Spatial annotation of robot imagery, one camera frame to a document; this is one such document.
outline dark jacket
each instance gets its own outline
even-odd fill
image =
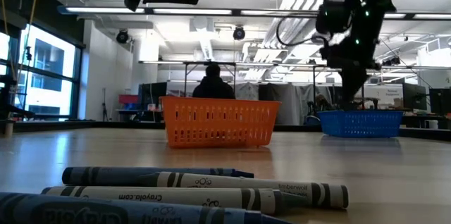
[[[194,89],[192,97],[234,99],[233,88],[225,83],[220,77],[204,77],[200,85]]]

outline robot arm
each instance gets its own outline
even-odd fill
[[[316,19],[316,30],[331,37],[350,30],[341,43],[320,49],[331,68],[340,68],[342,98],[353,101],[368,79],[366,69],[380,70],[373,60],[379,32],[386,12],[395,12],[392,0],[325,0]]]

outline crayola logo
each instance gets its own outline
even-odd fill
[[[35,207],[32,219],[41,224],[126,224],[128,212],[91,202],[51,202]]]

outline wall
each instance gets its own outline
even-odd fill
[[[132,94],[138,94],[140,84],[158,82],[156,79],[158,65],[138,63],[141,60],[142,53],[146,52],[142,49],[142,40],[136,40],[133,44]]]
[[[419,66],[445,66],[451,67],[451,49],[437,49],[428,51],[427,49],[418,50]],[[448,88],[451,87],[451,70],[422,70],[419,71],[419,85],[426,88],[429,94],[429,87]],[[428,101],[428,111],[431,111],[430,101]]]
[[[102,121],[105,88],[108,116],[118,120],[118,95],[132,87],[133,54],[99,31],[91,20],[85,22],[84,43],[79,118]]]

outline crayon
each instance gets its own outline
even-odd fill
[[[150,175],[155,172],[254,178],[253,173],[238,171],[234,168],[69,167],[63,172],[63,183],[65,185],[84,186],[138,186],[137,179],[139,176]]]
[[[0,192],[0,223],[285,224],[258,211]]]
[[[212,188],[151,188],[151,187],[49,187],[45,195],[124,199],[167,204],[238,208],[276,215],[287,209],[306,205],[301,196],[278,189],[212,189]]]
[[[322,208],[346,208],[349,202],[346,186],[315,182],[282,182],[174,172],[144,175],[140,182],[141,186],[148,187],[279,189],[281,192],[304,197],[307,206]]]

